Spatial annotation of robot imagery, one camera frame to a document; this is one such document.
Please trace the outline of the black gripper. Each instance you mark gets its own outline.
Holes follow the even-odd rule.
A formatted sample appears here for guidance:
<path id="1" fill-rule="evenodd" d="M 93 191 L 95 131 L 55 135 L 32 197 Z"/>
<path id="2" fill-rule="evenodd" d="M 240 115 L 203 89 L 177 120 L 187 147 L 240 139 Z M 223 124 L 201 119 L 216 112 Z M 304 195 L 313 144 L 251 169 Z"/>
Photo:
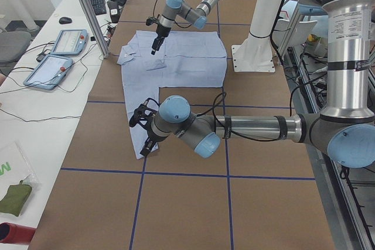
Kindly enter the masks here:
<path id="1" fill-rule="evenodd" d="M 142 156 L 148 156 L 151 152 L 154 146 L 158 143 L 159 136 L 156 135 L 152 129 L 147 130 L 147 139 L 141 149 L 140 154 Z"/>
<path id="2" fill-rule="evenodd" d="M 160 47 L 162 46 L 163 39 L 168 37 L 170 31 L 171 31 L 170 27 L 166 27 L 161 24 L 157 26 L 156 28 L 157 37 L 155 38 L 152 44 L 151 55 L 155 55 L 155 53 L 159 51 Z"/>

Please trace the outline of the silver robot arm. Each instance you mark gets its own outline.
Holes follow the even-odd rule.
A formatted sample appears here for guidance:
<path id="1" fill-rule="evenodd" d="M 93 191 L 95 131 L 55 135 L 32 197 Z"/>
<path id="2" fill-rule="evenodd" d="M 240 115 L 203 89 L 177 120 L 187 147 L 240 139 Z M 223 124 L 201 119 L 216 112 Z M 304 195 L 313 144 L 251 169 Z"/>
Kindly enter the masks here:
<path id="1" fill-rule="evenodd" d="M 326 105 L 317 114 L 289 117 L 235 117 L 194 114 L 181 96 L 168 97 L 158 110 L 141 104 L 147 139 L 140 154 L 176 135 L 201 157 L 211 156 L 221 139 L 238 136 L 257 142 L 290 139 L 312 145 L 345 167 L 374 162 L 374 113 L 367 107 L 370 22 L 374 0 L 300 0 L 304 15 L 328 15 Z"/>
<path id="2" fill-rule="evenodd" d="M 159 51 L 177 16 L 189 22 L 196 29 L 201 30 L 207 22 L 207 16 L 218 1 L 220 0 L 202 0 L 196 8 L 192 8 L 184 0 L 166 0 L 161 16 L 149 17 L 146 20 L 148 26 L 153 23 L 157 24 L 157 37 L 152 44 L 151 54 Z"/>

